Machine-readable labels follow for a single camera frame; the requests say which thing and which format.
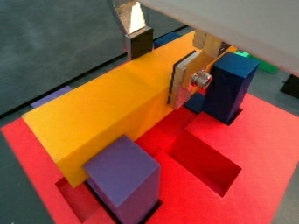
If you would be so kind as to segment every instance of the metal bracket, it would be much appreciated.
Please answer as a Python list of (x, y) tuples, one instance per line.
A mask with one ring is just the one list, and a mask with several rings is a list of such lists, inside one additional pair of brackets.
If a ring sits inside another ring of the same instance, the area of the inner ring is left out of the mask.
[(173, 67), (173, 81), (169, 104), (178, 109), (191, 98), (199, 88), (206, 89), (211, 84), (211, 64), (221, 58), (226, 51), (237, 51), (205, 31), (197, 30), (193, 44), (202, 49), (191, 52)]

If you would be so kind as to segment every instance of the cube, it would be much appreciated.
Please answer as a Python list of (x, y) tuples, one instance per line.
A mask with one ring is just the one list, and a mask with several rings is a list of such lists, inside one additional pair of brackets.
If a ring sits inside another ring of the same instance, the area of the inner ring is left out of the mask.
[(159, 201), (161, 165), (122, 136), (85, 165), (89, 184), (118, 219), (137, 224)]

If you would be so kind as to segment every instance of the navy blue block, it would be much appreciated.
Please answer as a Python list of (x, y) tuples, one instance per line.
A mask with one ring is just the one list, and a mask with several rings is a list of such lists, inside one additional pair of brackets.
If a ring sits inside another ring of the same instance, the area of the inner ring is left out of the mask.
[(258, 61), (233, 52), (227, 52), (211, 67), (213, 82), (205, 97), (203, 111), (227, 125), (239, 114), (257, 70)]
[(183, 106), (195, 114), (199, 114), (203, 110), (205, 95), (195, 93), (191, 99), (183, 104)]
[(161, 165), (122, 136), (85, 165), (89, 184), (122, 223), (137, 224), (159, 201)]
[(177, 40), (181, 36), (182, 35), (177, 34), (175, 32), (169, 32), (154, 42), (154, 49), (169, 44), (171, 41)]

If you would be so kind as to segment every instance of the white panel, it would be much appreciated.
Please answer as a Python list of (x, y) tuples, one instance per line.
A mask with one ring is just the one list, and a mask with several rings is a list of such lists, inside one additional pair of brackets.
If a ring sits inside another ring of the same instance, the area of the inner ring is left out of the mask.
[(299, 76), (298, 0), (141, 0)]

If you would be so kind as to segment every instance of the rectangular prism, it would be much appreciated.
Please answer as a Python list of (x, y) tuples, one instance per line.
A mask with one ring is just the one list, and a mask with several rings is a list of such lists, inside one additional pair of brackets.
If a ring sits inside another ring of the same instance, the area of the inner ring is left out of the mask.
[(173, 67), (193, 49), (190, 33), (23, 115), (74, 187), (99, 152), (123, 135), (137, 140), (171, 113)]
[(139, 223), (159, 201), (161, 165), (122, 136), (85, 165), (89, 183), (126, 224)]
[(213, 82), (205, 97), (203, 111), (226, 124), (231, 124), (239, 113), (257, 69), (258, 61), (233, 52), (227, 52), (211, 67)]

